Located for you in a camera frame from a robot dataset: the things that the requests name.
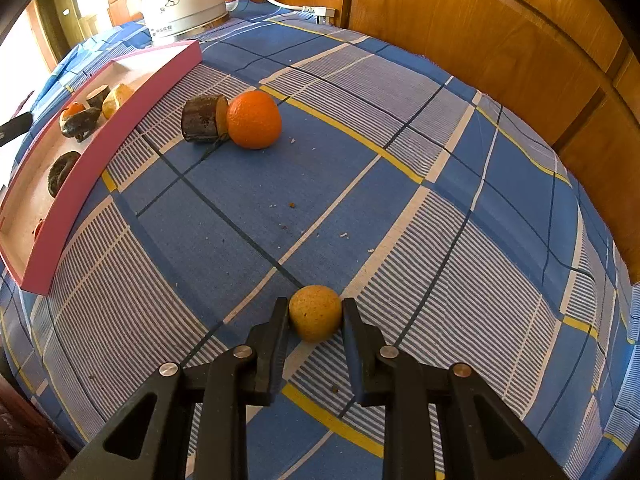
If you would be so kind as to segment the wooden framed doorway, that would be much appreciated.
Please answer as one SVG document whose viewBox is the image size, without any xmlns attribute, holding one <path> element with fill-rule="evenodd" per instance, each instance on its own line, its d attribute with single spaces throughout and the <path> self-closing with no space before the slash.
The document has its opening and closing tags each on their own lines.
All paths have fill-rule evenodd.
<svg viewBox="0 0 640 480">
<path fill-rule="evenodd" d="M 70 50 L 94 35 L 77 0 L 32 0 L 26 15 L 44 64 L 52 72 Z"/>
</svg>

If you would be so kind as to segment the pink-rimmed white tray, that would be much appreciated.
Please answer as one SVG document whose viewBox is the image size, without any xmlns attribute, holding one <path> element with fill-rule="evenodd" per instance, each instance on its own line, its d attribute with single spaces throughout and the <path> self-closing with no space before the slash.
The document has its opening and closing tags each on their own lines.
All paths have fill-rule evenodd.
<svg viewBox="0 0 640 480">
<path fill-rule="evenodd" d="M 84 142 L 62 136 L 56 116 L 27 150 L 1 201 L 1 258 L 21 289 L 45 295 L 68 234 L 93 185 L 151 108 L 201 62 L 198 43 L 180 41 L 113 58 L 70 102 L 106 84 L 132 90 L 111 118 L 100 118 Z"/>
</svg>

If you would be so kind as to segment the dark oblong fruit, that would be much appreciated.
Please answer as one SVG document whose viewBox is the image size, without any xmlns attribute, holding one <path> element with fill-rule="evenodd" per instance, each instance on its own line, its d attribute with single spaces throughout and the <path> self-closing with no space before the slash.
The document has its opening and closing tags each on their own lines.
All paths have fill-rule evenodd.
<svg viewBox="0 0 640 480">
<path fill-rule="evenodd" d="M 96 130 L 101 115 L 101 110 L 96 107 L 89 107 L 73 114 L 61 126 L 61 133 L 67 139 L 75 139 L 78 142 L 82 142 Z"/>
</svg>

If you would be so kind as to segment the large orange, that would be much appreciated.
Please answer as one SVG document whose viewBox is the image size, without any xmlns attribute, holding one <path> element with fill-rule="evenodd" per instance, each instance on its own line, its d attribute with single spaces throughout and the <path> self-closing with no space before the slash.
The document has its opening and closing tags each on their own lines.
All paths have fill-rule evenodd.
<svg viewBox="0 0 640 480">
<path fill-rule="evenodd" d="M 272 96 L 262 90 L 234 98 L 227 112 L 228 133 L 240 148 L 263 150 L 280 138 L 282 119 Z"/>
</svg>

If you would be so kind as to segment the dark round fruit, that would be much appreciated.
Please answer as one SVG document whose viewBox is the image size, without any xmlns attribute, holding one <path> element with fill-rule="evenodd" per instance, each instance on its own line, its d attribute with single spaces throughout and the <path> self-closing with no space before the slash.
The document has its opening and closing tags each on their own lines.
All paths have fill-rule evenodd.
<svg viewBox="0 0 640 480">
<path fill-rule="evenodd" d="M 79 157 L 80 154 L 76 151 L 64 153 L 50 168 L 48 174 L 48 191 L 53 198 L 60 192 L 60 188 L 62 188 L 64 181 L 74 168 Z"/>
</svg>

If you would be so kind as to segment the orange with stem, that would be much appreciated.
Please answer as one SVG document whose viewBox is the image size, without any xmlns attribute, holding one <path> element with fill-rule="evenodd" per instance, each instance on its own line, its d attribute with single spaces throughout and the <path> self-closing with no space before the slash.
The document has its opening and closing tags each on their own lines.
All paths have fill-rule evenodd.
<svg viewBox="0 0 640 480">
<path fill-rule="evenodd" d="M 62 109 L 60 117 L 58 118 L 60 127 L 63 127 L 71 117 L 77 115 L 80 112 L 83 112 L 85 109 L 85 105 L 81 102 L 71 102 L 69 106 L 64 107 Z"/>
</svg>

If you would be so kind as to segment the blue plaid tablecloth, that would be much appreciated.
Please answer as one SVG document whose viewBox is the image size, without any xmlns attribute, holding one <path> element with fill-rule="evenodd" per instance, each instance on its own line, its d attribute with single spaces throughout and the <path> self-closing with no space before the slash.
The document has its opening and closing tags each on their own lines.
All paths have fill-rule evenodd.
<svg viewBox="0 0 640 480">
<path fill-rule="evenodd" d="M 573 479 L 639 426 L 639 289 L 549 144 L 433 64 L 243 1 L 81 207 L 50 292 L 1 277 L 1 354 L 75 444 L 163 362 L 213 361 L 276 299 L 355 298 L 423 363 L 464 361 Z M 269 148 L 183 139 L 194 96 L 262 90 Z"/>
</svg>

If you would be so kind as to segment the yellow apple-like fruit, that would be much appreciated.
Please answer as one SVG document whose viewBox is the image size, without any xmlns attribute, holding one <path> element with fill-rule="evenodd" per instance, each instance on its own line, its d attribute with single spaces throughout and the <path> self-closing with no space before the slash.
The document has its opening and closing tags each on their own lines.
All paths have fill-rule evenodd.
<svg viewBox="0 0 640 480">
<path fill-rule="evenodd" d="M 118 84 L 106 96 L 102 103 L 102 114 L 110 119 L 134 94 L 128 84 Z"/>
</svg>

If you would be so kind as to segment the small red tomato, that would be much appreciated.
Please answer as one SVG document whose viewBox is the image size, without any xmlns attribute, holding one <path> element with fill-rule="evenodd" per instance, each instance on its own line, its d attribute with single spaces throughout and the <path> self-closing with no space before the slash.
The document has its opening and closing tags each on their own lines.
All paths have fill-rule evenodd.
<svg viewBox="0 0 640 480">
<path fill-rule="evenodd" d="M 43 218 L 38 220 L 38 222 L 37 222 L 37 224 L 35 226 L 35 229 L 32 231 L 32 236 L 34 237 L 34 240 L 37 239 L 37 237 L 38 237 L 38 235 L 39 235 L 39 233 L 41 231 L 42 226 L 43 226 Z"/>
</svg>

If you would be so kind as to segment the dark cut log piece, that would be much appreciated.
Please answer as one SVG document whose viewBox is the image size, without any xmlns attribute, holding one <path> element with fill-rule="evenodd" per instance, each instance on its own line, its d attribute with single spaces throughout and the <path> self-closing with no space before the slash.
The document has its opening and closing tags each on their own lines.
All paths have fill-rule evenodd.
<svg viewBox="0 0 640 480">
<path fill-rule="evenodd" d="M 229 103 L 222 94 L 194 96 L 181 112 L 181 132 L 186 142 L 215 143 L 229 139 Z"/>
</svg>

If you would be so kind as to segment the pale-topped cut log piece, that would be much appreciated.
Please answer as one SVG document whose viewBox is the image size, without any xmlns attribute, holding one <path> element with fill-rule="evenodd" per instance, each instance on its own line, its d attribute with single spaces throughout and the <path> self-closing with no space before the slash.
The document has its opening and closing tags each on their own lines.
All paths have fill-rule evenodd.
<svg viewBox="0 0 640 480">
<path fill-rule="evenodd" d="M 101 84 L 99 87 L 94 88 L 87 94 L 87 103 L 90 107 L 98 108 L 100 110 L 103 106 L 103 102 L 110 93 L 110 86 L 108 84 Z"/>
</svg>

